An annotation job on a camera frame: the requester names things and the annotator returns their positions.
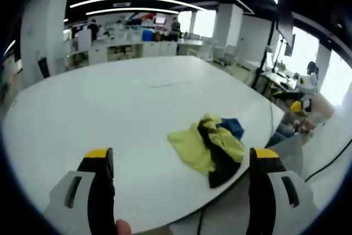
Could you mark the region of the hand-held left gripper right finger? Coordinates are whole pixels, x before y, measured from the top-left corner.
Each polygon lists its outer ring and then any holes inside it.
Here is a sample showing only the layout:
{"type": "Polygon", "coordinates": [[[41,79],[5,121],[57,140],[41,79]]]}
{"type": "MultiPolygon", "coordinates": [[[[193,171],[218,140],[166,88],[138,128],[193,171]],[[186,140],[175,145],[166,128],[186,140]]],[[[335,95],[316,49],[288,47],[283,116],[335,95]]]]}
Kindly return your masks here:
{"type": "Polygon", "coordinates": [[[301,234],[318,215],[312,190],[270,149],[250,149],[247,234],[301,234]]]}

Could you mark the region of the person's left hand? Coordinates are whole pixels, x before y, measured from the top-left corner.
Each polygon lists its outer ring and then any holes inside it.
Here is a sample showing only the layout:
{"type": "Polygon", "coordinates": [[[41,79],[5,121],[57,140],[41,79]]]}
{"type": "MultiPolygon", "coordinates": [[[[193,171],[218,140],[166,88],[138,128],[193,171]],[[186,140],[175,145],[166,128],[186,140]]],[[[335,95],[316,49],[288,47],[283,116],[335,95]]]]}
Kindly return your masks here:
{"type": "Polygon", "coordinates": [[[131,227],[126,221],[116,220],[115,227],[117,235],[131,235],[131,227]]]}

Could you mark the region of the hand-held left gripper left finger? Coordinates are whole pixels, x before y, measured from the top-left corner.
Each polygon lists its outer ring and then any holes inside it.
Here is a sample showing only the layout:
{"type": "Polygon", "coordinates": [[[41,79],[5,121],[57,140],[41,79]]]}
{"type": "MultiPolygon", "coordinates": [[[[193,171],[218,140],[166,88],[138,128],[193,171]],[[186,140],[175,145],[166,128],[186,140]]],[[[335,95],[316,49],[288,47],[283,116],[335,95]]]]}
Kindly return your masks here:
{"type": "Polygon", "coordinates": [[[50,191],[44,216],[60,234],[116,234],[113,149],[89,151],[50,191]]]}

